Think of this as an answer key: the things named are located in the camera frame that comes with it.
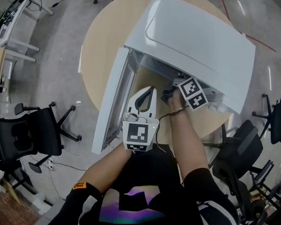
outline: chair armrest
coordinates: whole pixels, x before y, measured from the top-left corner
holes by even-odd
[[[237,149],[237,152],[239,155],[242,155],[242,153],[247,149],[247,147],[252,143],[253,139],[258,133],[258,129],[254,127],[252,131],[246,136],[245,139],[243,139],[242,143]]]
[[[15,106],[15,115],[19,115],[24,111],[41,110],[39,107],[24,107],[23,103],[19,103]]]
[[[222,124],[222,143],[226,142],[226,138],[227,138],[227,133],[226,133],[226,127],[225,127],[225,123]]]
[[[264,176],[264,174],[268,171],[266,174],[266,176],[267,176],[273,167],[274,167],[273,162],[271,160],[268,160],[268,162],[265,164],[265,166],[261,169],[261,171],[255,177],[255,180],[258,182]]]
[[[230,145],[237,145],[240,144],[242,142],[241,138],[238,137],[227,137],[225,139],[225,144],[230,144]]]

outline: black shirt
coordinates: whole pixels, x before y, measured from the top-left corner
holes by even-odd
[[[103,195],[80,183],[67,196],[53,224],[237,224],[237,212],[206,168],[190,172],[180,184],[177,162],[154,148],[131,157]]]

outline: white desk frame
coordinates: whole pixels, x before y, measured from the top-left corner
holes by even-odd
[[[16,26],[16,24],[17,24],[17,22],[18,22],[22,13],[26,14],[27,16],[29,16],[33,20],[38,21],[38,19],[36,17],[34,17],[33,15],[31,15],[30,13],[28,13],[25,10],[26,5],[29,1],[30,0],[24,0],[20,4],[20,6],[18,7],[18,10],[15,13],[15,16],[13,17],[12,21],[7,26],[3,25],[1,27],[1,29],[0,29],[0,47],[6,47],[6,46],[8,46],[9,43],[16,43],[18,45],[21,45],[21,46],[24,46],[24,47],[27,47],[27,48],[30,48],[32,50],[35,50],[35,51],[39,52],[40,49],[38,47],[35,47],[35,46],[30,45],[28,43],[25,43],[25,42],[22,42],[22,41],[19,41],[17,39],[12,38],[12,33],[13,33],[13,31],[15,29],[15,26]],[[53,12],[50,9],[48,9],[47,7],[44,7],[38,0],[31,0],[31,1],[38,4],[46,13],[48,13],[50,15],[53,15]],[[25,59],[25,60],[29,60],[29,61],[32,61],[32,62],[36,61],[36,59],[34,59],[32,57],[25,56],[23,53],[11,51],[9,49],[6,49],[6,54],[11,55],[11,56],[15,56],[15,57],[18,57],[18,58],[22,58],[22,59]]]

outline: white plastic panel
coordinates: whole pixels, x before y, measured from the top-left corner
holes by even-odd
[[[152,0],[125,46],[198,78],[241,112],[255,46],[215,16],[181,0]]]
[[[134,65],[129,49],[119,48],[97,120],[93,153],[100,154],[120,132],[121,122],[136,75]]]

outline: person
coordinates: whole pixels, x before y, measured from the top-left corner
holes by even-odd
[[[168,103],[175,158],[168,146],[134,154],[120,144],[85,172],[50,225],[238,223],[185,109],[175,113],[185,105],[179,89]]]

